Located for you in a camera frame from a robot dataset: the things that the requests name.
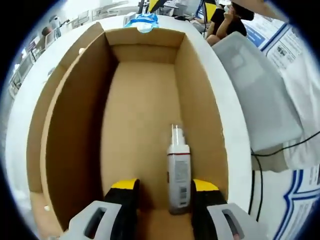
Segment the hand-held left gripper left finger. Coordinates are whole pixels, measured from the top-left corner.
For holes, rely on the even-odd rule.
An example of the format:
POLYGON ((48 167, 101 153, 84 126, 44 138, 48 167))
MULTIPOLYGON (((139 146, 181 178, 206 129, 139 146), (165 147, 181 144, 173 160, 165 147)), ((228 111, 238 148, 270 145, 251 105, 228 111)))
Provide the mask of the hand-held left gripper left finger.
POLYGON ((114 183, 103 201, 95 200, 69 222, 62 240, 134 240, 140 180, 114 183))

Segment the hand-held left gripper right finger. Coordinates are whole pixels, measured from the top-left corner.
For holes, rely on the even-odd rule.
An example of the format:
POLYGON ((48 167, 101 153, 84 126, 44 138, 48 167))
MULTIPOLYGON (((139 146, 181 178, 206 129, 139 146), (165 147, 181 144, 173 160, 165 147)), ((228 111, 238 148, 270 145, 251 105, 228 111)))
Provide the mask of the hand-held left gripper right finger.
POLYGON ((191 225, 196 240, 259 240, 261 226, 211 182, 191 182, 191 225))

